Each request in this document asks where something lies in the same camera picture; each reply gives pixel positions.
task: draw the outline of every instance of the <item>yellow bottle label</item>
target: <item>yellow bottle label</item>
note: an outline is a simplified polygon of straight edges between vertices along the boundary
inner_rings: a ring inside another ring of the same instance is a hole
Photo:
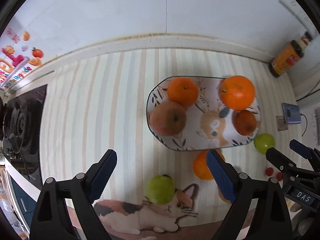
[[[282,75],[288,71],[296,62],[300,60],[300,57],[295,52],[291,44],[288,44],[284,50],[271,62],[273,70]]]

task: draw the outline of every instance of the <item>cabinet handle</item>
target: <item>cabinet handle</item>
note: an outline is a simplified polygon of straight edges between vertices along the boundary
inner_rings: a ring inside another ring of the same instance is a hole
[[[24,204],[23,199],[22,199],[22,198],[20,198],[20,200],[21,200],[21,203],[22,203],[22,206],[23,206],[24,211],[25,211],[25,212],[27,212],[27,209],[26,209],[26,206],[25,206],[25,204]]]

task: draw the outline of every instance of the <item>black label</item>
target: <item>black label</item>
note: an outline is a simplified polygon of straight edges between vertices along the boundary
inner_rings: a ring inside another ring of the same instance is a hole
[[[297,198],[298,200],[306,203],[307,205],[311,206],[311,204],[313,203],[313,201],[315,200],[314,197],[310,196],[309,194],[295,188],[291,193],[291,196]]]

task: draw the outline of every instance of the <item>metal screw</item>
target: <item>metal screw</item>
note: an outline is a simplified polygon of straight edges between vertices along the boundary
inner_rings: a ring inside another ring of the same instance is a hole
[[[49,183],[53,182],[53,178],[47,178],[45,182],[49,184]]]
[[[76,175],[76,178],[77,179],[83,179],[84,178],[84,173],[83,172],[80,172]]]
[[[247,179],[247,178],[248,178],[248,175],[245,174],[244,172],[241,172],[241,173],[239,174],[239,178],[241,178],[241,179]]]
[[[278,183],[278,180],[275,177],[272,177],[270,180],[272,183]]]

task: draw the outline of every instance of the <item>cat ear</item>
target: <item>cat ear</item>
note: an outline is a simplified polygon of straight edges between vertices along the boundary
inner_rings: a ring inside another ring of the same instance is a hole
[[[197,184],[191,184],[183,190],[183,193],[187,194],[190,198],[193,198],[198,191]]]

